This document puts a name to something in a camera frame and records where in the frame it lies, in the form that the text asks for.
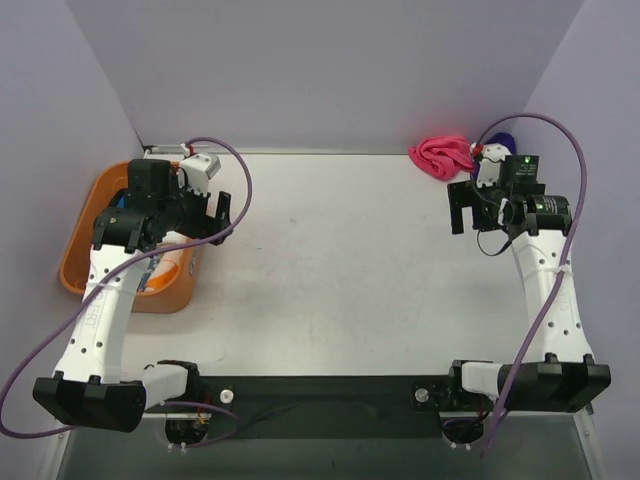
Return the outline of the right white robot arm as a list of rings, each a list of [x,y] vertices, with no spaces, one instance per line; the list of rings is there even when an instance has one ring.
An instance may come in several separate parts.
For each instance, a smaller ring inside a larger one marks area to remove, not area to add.
[[[506,233],[534,332],[520,362],[455,362],[456,377],[443,385],[445,401],[463,410],[483,395],[502,400],[507,410],[575,413],[610,385],[611,373],[595,361],[580,319],[570,203],[546,194],[535,155],[490,144],[473,149],[472,158],[470,180],[447,187],[452,232],[463,233],[463,211],[470,209],[477,233]]]

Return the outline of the purple towel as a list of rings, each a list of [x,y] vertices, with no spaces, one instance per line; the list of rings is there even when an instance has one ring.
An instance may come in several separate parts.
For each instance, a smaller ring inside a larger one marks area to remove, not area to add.
[[[497,132],[484,141],[485,145],[499,144],[509,150],[511,154],[517,153],[516,140],[513,135],[507,132]]]

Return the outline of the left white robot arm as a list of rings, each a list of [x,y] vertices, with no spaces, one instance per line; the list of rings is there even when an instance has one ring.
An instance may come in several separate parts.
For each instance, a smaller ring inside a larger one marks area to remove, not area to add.
[[[140,380],[123,380],[122,347],[148,253],[170,232],[221,243],[230,225],[231,196],[218,196],[207,213],[217,156],[192,154],[177,164],[135,159],[127,184],[93,223],[83,300],[68,346],[49,377],[40,377],[33,398],[65,425],[131,432],[146,409],[165,400],[181,412],[195,409],[201,385],[195,365],[163,361]]]

